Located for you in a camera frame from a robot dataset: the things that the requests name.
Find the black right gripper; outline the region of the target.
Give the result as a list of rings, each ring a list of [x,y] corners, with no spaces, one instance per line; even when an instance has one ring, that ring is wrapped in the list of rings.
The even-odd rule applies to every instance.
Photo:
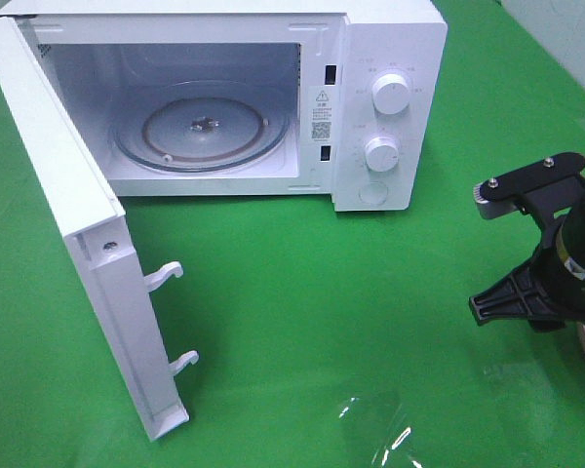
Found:
[[[557,219],[532,268],[526,260],[468,302],[478,326],[524,320],[535,332],[554,332],[565,321],[585,325],[585,215]]]

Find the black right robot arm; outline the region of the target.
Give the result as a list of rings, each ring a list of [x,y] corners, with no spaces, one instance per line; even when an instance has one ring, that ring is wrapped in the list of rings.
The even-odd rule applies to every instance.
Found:
[[[558,330],[568,322],[585,325],[584,167],[584,156],[563,152],[474,187],[482,218],[519,212],[540,230],[530,258],[470,297],[479,325],[519,319],[538,332]]]

